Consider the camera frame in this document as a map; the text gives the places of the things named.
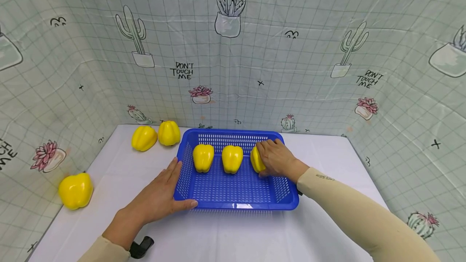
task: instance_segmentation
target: grid pattern backdrop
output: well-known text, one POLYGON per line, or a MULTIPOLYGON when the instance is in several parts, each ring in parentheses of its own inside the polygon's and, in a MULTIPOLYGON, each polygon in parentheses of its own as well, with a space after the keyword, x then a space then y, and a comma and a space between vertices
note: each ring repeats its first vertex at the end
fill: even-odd
POLYGON ((117 124, 168 119, 348 137, 390 210, 465 261, 465 7, 0 0, 0 261, 27 259, 117 124))

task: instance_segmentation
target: hand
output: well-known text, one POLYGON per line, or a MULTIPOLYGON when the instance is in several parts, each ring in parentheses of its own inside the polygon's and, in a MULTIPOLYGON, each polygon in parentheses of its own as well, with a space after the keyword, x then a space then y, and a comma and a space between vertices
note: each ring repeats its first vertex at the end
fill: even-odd
POLYGON ((175 201, 175 187, 180 178, 182 162, 178 162, 175 157, 168 167, 149 183, 135 198, 125 207, 128 212, 144 223, 154 222, 163 219, 169 214, 193 209, 197 206, 197 201, 188 199, 175 201))
POLYGON ((258 142, 256 146, 266 167, 259 173, 261 177, 285 176, 297 183, 301 175, 309 168, 298 160, 279 139, 276 139, 275 142, 271 139, 258 142))
POLYGON ((177 211, 193 209, 195 200, 175 201, 175 187, 180 177, 181 161, 175 157, 168 167, 150 182, 125 208, 120 209, 102 234, 114 244, 129 250, 141 228, 177 211))

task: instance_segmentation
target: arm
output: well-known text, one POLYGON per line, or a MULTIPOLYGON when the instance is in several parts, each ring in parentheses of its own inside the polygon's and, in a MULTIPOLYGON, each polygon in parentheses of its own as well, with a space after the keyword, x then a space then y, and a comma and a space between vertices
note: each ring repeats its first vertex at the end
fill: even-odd
POLYGON ((129 247, 150 222, 197 206, 195 200, 175 201, 175 187, 180 177, 181 161, 175 157, 125 208, 120 209, 101 237, 98 237, 78 262, 126 262, 129 247))
POLYGON ((318 203, 374 262, 440 262, 427 243, 390 211, 355 189, 296 159, 280 140, 257 144, 266 170, 286 176, 318 203))

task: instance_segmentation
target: left hand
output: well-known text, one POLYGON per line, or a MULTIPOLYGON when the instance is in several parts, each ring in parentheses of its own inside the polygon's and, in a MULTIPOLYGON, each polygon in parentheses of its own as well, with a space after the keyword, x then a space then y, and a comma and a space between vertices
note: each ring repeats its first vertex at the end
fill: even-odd
POLYGON ((193 209, 197 201, 188 199, 184 201, 174 200, 175 187, 180 178, 182 162, 175 157, 168 167, 149 183, 129 203, 125 210, 132 212, 141 219, 143 224, 163 219, 169 214, 193 209))
POLYGON ((175 201, 175 187, 180 177, 181 161, 175 157, 168 167, 150 182, 125 208, 120 209, 102 234, 110 242, 129 250, 141 228, 177 211, 193 209, 197 201, 175 201))

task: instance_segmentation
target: potted plant drawing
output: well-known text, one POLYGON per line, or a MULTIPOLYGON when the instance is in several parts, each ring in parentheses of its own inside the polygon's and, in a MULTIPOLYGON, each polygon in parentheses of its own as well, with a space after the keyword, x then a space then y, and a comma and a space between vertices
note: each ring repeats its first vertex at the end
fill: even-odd
POLYGON ((427 213, 427 216, 424 216, 418 212, 410 214, 407 225, 424 240, 433 235, 435 231, 434 226, 440 226, 438 219, 432 213, 427 213))
POLYGON ((0 30, 0 71, 18 65, 23 56, 18 48, 0 30))
POLYGON ((139 109, 136 109, 135 106, 128 106, 128 108, 129 116, 134 118, 138 124, 150 125, 152 123, 152 119, 145 117, 145 115, 139 109))
POLYGON ((358 105, 356 106, 354 112, 365 120, 369 120, 372 115, 377 114, 378 107, 374 98, 364 97, 364 99, 359 98, 358 105))
POLYGON ((352 30, 349 30, 346 33, 343 41, 341 42, 340 49, 345 54, 341 62, 336 64, 333 67, 331 78, 339 78, 344 77, 348 70, 351 67, 351 63, 348 63, 348 59, 354 51, 359 50, 362 45, 366 42, 367 37, 369 36, 369 32, 364 33, 364 29, 366 28, 366 22, 362 22, 356 32, 354 33, 353 37, 350 39, 352 35, 352 30))
POLYGON ((282 118, 282 133, 296 133, 297 128, 294 126, 294 115, 288 114, 285 118, 282 118))
POLYGON ((430 66, 450 77, 460 77, 466 73, 466 30, 461 26, 449 42, 436 50, 429 58, 430 66))
POLYGON ((190 90, 189 93, 191 94, 194 103, 205 104, 210 102, 212 90, 205 86, 198 86, 194 87, 193 90, 190 90))
POLYGON ((36 161, 31 169, 48 173, 58 167, 66 158, 66 152, 58 148, 57 142, 49 140, 48 143, 36 149, 36 155, 32 160, 36 161))
POLYGON ((133 54, 133 58, 136 62, 136 65, 144 68, 155 67, 152 54, 146 53, 144 51, 143 43, 141 42, 141 40, 145 39, 146 37, 145 26, 143 21, 141 19, 138 19, 138 27, 136 27, 133 13, 129 9, 128 5, 123 6, 123 14, 125 15, 126 26, 123 24, 118 14, 115 16, 116 24, 120 29, 120 32, 126 38, 132 39, 134 45, 136 46, 136 51, 131 52, 133 54))
POLYGON ((236 38, 241 30, 240 15, 246 6, 245 0, 217 0, 220 10, 215 19, 215 32, 227 38, 236 38))

